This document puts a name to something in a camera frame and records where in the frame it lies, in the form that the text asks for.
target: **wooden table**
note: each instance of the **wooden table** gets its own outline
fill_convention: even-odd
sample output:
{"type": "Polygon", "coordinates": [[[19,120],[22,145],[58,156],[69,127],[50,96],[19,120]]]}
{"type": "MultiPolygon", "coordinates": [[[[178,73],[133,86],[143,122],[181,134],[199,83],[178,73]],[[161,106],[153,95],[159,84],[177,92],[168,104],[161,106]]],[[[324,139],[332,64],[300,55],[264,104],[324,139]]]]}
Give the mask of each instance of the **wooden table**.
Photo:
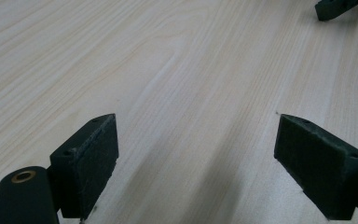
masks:
{"type": "Polygon", "coordinates": [[[281,113],[358,147],[358,7],[316,3],[0,1],[0,180],[116,113],[87,223],[327,223],[273,158],[281,113]]]}

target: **screw hole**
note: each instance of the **screw hole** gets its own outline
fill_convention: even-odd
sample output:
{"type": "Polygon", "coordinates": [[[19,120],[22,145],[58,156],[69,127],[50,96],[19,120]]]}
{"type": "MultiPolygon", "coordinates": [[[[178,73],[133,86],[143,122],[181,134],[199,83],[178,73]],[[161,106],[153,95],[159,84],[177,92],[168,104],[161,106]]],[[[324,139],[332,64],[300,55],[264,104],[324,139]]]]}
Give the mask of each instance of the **screw hole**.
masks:
{"type": "Polygon", "coordinates": [[[72,154],[74,154],[76,152],[76,148],[75,147],[71,147],[69,149],[66,149],[64,152],[63,152],[63,155],[65,156],[70,156],[72,154]]]}
{"type": "Polygon", "coordinates": [[[11,182],[15,184],[20,184],[34,178],[35,175],[36,175],[35,171],[24,171],[14,175],[13,178],[11,178],[11,182]]]}
{"type": "Polygon", "coordinates": [[[352,153],[352,154],[350,155],[350,157],[352,157],[352,158],[358,158],[358,155],[357,155],[356,153],[352,153]]]}

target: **wood grain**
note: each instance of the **wood grain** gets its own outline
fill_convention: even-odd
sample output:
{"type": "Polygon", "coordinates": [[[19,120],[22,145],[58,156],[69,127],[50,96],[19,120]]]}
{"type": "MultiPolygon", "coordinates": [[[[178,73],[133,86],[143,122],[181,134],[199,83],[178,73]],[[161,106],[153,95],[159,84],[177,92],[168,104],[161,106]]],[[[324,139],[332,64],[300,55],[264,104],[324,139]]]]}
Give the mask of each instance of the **wood grain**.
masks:
{"type": "Polygon", "coordinates": [[[327,223],[273,158],[281,113],[358,147],[358,7],[316,3],[0,1],[0,179],[116,113],[87,223],[327,223]]]}

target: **black plastic bracket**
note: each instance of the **black plastic bracket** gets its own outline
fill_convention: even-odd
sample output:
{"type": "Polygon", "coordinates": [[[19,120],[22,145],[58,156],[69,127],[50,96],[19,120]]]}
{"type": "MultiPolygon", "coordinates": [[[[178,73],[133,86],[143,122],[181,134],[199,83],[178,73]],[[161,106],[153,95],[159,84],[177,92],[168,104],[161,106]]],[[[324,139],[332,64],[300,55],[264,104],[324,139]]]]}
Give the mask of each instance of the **black plastic bracket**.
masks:
{"type": "Polygon", "coordinates": [[[328,219],[358,207],[358,149],[316,124],[281,115],[274,157],[328,219]]]}
{"type": "Polygon", "coordinates": [[[319,21],[330,21],[358,5],[358,0],[322,0],[316,6],[319,21]]]}
{"type": "Polygon", "coordinates": [[[116,117],[90,120],[50,155],[46,170],[31,166],[0,182],[0,224],[59,223],[63,217],[86,219],[115,169],[116,117]]]}

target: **black rubber pad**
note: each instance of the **black rubber pad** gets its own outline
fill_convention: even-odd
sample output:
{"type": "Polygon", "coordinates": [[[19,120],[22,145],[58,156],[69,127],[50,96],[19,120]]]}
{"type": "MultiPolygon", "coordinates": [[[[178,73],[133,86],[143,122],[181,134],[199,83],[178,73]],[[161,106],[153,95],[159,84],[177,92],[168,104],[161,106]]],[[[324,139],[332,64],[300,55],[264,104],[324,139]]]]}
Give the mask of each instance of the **black rubber pad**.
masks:
{"type": "Polygon", "coordinates": [[[305,119],[281,115],[274,157],[329,219],[350,220],[358,149],[305,119]]]}
{"type": "Polygon", "coordinates": [[[116,117],[105,115],[86,123],[50,155],[63,217],[86,219],[118,158],[116,117]]]}

